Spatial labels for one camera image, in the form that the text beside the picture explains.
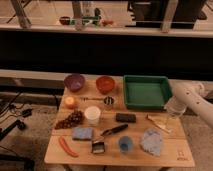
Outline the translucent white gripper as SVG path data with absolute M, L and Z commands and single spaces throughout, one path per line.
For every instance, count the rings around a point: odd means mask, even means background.
M 183 102 L 181 102 L 177 97 L 172 96 L 164 105 L 164 109 L 168 113 L 165 122 L 165 124 L 168 125 L 172 118 L 181 117 L 185 113 L 187 106 Z

